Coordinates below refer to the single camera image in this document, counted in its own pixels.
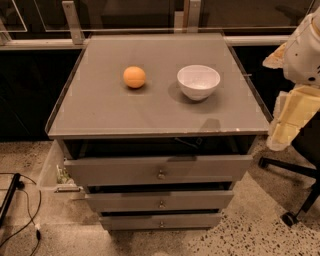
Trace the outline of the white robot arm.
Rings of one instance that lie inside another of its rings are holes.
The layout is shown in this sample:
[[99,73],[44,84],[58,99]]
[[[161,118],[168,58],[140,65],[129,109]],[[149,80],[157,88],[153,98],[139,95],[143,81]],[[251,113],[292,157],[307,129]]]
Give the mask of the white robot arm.
[[282,151],[320,110],[320,7],[265,58],[263,66],[281,68],[284,77],[295,84],[288,93],[279,93],[268,131],[267,147]]

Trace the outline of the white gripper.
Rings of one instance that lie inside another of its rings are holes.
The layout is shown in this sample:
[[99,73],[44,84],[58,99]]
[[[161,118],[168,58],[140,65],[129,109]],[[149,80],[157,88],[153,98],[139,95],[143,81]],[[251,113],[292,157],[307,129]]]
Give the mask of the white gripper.
[[281,91],[269,126],[267,147],[273,151],[284,150],[319,110],[319,87],[296,85],[288,93]]

